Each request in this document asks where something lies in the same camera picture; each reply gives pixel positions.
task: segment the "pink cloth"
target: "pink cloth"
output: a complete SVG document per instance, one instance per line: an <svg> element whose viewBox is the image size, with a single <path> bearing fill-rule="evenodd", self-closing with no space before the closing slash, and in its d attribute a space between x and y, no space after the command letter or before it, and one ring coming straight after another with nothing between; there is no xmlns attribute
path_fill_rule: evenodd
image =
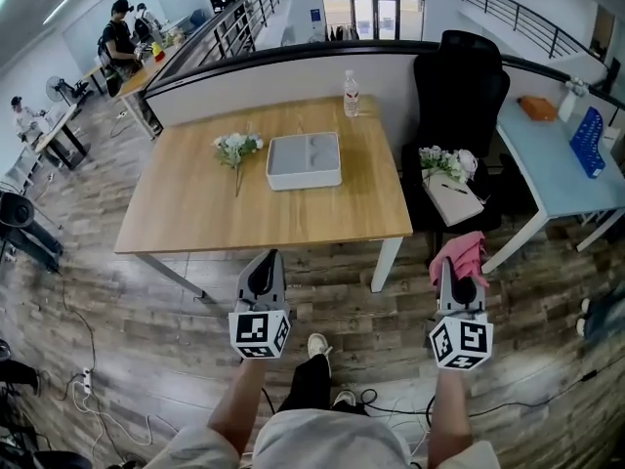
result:
<svg viewBox="0 0 625 469"><path fill-rule="evenodd" d="M440 278L442 260L445 257L449 257L458 279L475 277L480 285L488 286L488 281L481 275L481 263L479 262L479 254L483 250L481 243L484 240L485 238L481 231L473 231L448 241L430 265L432 285L436 286Z"/></svg>

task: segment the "blue organizer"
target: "blue organizer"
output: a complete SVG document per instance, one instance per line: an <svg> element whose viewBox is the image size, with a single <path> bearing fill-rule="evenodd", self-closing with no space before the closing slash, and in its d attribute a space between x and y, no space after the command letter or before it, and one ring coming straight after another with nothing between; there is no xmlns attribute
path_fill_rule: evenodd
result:
<svg viewBox="0 0 625 469"><path fill-rule="evenodd" d="M589 107L581 125L575 132L570 146L584 167L586 175L596 179L605 169L604 159L599 154L599 139L604 131L604 120L599 112Z"/></svg>

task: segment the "glass wall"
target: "glass wall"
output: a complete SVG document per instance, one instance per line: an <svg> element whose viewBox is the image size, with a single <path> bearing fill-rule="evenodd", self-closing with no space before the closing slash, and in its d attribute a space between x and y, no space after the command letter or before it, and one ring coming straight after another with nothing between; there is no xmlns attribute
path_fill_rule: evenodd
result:
<svg viewBox="0 0 625 469"><path fill-rule="evenodd" d="M338 26L352 26L361 40L421 40L424 0L323 0L323 6L331 39Z"/></svg>

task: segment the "gray box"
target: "gray box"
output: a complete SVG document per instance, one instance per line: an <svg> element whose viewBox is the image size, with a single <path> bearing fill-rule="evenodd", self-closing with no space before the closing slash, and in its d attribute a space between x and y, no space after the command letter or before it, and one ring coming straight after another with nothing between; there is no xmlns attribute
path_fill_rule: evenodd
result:
<svg viewBox="0 0 625 469"><path fill-rule="evenodd" d="M341 154L336 132L271 139L267 179L274 191L339 186Z"/></svg>

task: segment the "white bottle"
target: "white bottle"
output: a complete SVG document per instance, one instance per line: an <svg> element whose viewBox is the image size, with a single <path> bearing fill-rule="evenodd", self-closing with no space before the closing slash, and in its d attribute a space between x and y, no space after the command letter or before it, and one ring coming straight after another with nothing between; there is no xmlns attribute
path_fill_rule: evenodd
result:
<svg viewBox="0 0 625 469"><path fill-rule="evenodd" d="M345 110L345 116L353 118L358 116L358 84L354 80L354 71L348 69L345 72L345 85L343 95L343 109Z"/></svg>

